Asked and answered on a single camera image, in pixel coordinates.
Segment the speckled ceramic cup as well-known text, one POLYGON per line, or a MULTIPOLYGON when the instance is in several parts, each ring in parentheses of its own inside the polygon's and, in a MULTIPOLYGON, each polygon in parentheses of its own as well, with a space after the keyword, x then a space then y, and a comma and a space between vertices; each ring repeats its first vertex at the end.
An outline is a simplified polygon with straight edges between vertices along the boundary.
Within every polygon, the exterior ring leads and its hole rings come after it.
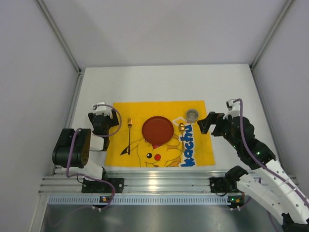
POLYGON ((196 109, 189 109, 185 113, 186 121, 189 123, 195 123, 198 120, 199 113, 196 109))

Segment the rose gold fork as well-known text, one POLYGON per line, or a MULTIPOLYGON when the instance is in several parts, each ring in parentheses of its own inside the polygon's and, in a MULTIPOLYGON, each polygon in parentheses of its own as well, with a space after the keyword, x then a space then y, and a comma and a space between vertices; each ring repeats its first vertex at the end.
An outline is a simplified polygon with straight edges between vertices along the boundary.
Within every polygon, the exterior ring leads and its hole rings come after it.
POLYGON ((128 154, 130 155, 131 153, 131 148, 130 148, 130 144, 131 144, 131 128, 132 128, 132 118, 129 117, 128 120, 127 120, 127 126, 128 126, 128 154))

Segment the gold spoon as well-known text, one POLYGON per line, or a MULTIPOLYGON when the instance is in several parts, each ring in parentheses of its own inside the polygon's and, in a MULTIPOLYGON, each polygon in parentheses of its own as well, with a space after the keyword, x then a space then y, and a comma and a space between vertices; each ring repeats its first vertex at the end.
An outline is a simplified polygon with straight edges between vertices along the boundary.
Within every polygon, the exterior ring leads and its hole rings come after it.
MULTIPOLYGON (((178 126, 179 132, 181 133, 181 136, 183 136, 185 132, 185 125, 183 123, 180 123, 178 126)), ((182 152, 185 151, 184 141, 182 141, 182 152)))

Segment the yellow Pikachu cloth placemat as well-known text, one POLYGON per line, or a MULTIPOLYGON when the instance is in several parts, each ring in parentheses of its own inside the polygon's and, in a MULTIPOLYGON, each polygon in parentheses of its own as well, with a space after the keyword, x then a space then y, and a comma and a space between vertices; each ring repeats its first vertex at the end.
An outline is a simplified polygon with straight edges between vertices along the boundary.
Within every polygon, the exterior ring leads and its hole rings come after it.
POLYGON ((110 130, 105 164, 107 166, 130 168, 197 167, 215 164, 211 139, 201 134, 197 123, 186 121, 185 113, 196 109, 198 119, 206 117, 204 101, 156 101, 156 102, 117 102, 114 107, 122 117, 122 126, 110 130), (153 116, 169 119, 174 127, 174 135, 164 145, 152 145, 145 141, 141 129, 144 122, 153 116), (132 118, 131 153, 128 154, 128 118, 132 118), (183 136, 179 132, 180 123, 185 125, 183 136), (185 151, 182 152, 182 141, 185 151))

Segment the red round plastic plate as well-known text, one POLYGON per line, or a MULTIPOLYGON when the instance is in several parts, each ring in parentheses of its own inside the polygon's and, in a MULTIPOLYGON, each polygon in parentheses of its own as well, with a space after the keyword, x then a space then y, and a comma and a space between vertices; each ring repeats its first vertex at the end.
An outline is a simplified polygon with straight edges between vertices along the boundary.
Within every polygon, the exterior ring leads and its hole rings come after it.
POLYGON ((145 141, 152 145, 163 145, 174 135, 172 122, 163 116, 153 116, 147 119, 141 129, 145 141))

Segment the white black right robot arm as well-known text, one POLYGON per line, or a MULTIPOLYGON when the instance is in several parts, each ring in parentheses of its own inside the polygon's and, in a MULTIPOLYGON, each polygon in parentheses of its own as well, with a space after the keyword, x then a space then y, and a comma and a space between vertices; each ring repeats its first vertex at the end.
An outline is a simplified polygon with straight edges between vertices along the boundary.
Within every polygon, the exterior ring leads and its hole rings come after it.
POLYGON ((254 134, 254 126, 243 116, 243 100, 226 103, 226 114, 209 112, 197 122, 202 134, 210 126, 214 137, 223 137, 235 149, 239 159, 267 183, 265 188, 240 166, 225 173, 224 181, 231 191, 240 191, 259 203, 285 232, 309 230, 309 199, 286 174, 271 149, 254 134))

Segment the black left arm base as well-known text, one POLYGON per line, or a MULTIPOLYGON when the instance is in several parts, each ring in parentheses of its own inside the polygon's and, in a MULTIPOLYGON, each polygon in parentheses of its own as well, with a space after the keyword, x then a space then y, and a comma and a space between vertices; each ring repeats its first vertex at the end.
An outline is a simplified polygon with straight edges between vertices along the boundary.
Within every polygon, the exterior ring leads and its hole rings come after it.
MULTIPOLYGON (((108 178, 114 188, 114 193, 122 193, 124 189, 124 179, 123 178, 108 178)), ((106 183, 91 181, 84 179, 82 186, 82 193, 113 193, 112 187, 106 183)))

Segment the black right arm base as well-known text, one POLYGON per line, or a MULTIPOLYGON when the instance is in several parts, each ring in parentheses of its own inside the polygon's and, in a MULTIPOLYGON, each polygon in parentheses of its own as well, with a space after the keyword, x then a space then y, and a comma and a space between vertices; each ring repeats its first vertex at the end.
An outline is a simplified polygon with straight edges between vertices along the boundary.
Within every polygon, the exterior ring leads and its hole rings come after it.
POLYGON ((225 177, 211 177, 210 189, 212 193, 236 193, 239 192, 236 182, 225 177))

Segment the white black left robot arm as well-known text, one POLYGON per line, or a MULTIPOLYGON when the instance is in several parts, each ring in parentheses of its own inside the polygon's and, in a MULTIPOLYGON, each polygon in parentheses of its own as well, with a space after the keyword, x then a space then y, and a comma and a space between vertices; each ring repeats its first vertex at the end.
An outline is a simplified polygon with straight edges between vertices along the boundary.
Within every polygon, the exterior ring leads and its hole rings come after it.
POLYGON ((98 102, 93 112, 88 113, 92 128, 64 128, 52 153, 56 166, 65 169, 67 178, 83 177, 91 181, 107 182, 106 170, 90 158, 90 152, 105 152, 110 144, 110 129, 119 131, 122 118, 111 105, 98 102))

